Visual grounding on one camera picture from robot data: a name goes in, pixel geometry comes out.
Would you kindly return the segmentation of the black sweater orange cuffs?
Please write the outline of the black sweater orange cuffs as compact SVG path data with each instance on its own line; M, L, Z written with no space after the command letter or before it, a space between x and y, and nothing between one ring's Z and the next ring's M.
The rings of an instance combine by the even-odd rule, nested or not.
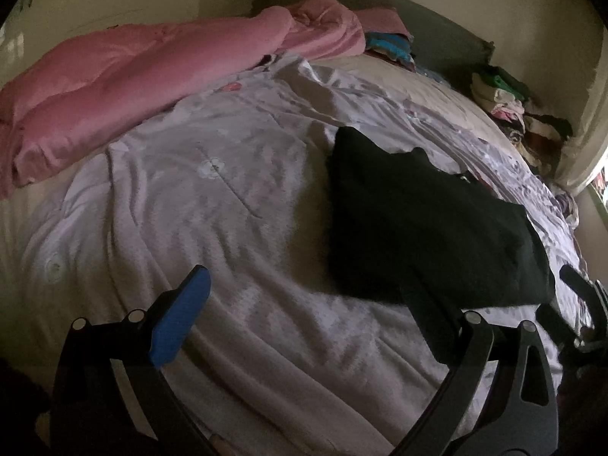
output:
M541 305L553 272L524 207L420 148L389 154L354 128L327 161L326 271L342 295L460 309Z

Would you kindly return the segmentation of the bag of clothes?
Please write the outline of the bag of clothes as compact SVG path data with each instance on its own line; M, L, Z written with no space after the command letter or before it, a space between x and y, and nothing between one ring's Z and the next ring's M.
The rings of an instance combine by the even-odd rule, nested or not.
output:
M572 230L576 230L579 225L579 210L575 199L570 193L563 190L557 184L552 184L549 188L560 207L560 212L565 218L565 221Z

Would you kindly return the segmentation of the folded clothes pile right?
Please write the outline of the folded clothes pile right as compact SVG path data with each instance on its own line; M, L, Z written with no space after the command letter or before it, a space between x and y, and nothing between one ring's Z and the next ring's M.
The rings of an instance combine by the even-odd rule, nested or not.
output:
M543 112L530 89L501 67L476 66L470 93L527 165L542 177L553 178L562 148L573 136L571 123Z

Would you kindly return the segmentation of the folded pink blue clothes stack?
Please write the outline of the folded pink blue clothes stack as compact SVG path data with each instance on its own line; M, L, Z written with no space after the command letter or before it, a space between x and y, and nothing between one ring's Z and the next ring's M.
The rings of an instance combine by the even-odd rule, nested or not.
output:
M367 55L385 60L409 71L416 71L408 31L394 7L372 7L355 11L365 35Z

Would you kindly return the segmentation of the window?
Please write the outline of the window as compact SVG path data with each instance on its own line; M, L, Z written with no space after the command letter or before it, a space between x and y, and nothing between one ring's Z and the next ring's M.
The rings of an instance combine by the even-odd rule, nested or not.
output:
M599 169L595 177L587 186L587 191L592 197L595 204L595 209L599 215L606 216L608 209L608 177L607 177L607 162L603 161L599 165Z

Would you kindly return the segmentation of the cream curtain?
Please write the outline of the cream curtain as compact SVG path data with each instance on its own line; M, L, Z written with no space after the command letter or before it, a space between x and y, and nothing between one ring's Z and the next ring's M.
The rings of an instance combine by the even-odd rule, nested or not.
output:
M607 28L604 28L594 80L587 90L589 98L574 136L562 149L554 176L556 183L572 196L578 196L607 163L607 80Z

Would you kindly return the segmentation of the dark grey headboard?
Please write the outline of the dark grey headboard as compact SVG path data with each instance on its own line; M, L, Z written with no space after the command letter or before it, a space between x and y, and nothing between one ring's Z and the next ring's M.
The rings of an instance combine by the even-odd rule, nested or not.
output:
M252 13L300 1L253 0ZM492 42L411 0L337 1L355 12L366 32L406 36L415 65L439 73L460 91L469 90L472 73L488 65L494 54Z

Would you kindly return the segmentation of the lilac strawberry print duvet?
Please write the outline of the lilac strawberry print duvet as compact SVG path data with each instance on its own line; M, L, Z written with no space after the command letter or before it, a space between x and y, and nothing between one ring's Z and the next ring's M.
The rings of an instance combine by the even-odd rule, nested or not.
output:
M212 292L166 377L243 455L385 455L446 370L411 314L334 292L321 264L326 158L351 126L421 147L520 204L553 270L580 265L529 168L405 96L295 55L240 73L1 204L1 356L51 388L71 322L123 318L196 264Z

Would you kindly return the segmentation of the pink quilt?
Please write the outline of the pink quilt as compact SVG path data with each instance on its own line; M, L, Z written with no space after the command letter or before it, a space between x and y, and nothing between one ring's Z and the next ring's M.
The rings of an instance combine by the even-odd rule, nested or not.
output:
M213 82L292 51L359 55L364 31L337 0L256 17L123 25L70 38L1 90L1 196L52 177Z

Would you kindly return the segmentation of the cream wardrobe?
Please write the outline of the cream wardrobe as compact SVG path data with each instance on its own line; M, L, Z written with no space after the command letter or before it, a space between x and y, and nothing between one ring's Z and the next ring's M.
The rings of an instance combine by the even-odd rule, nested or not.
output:
M6 84L57 44L124 24L191 21L200 0L16 0L1 27Z

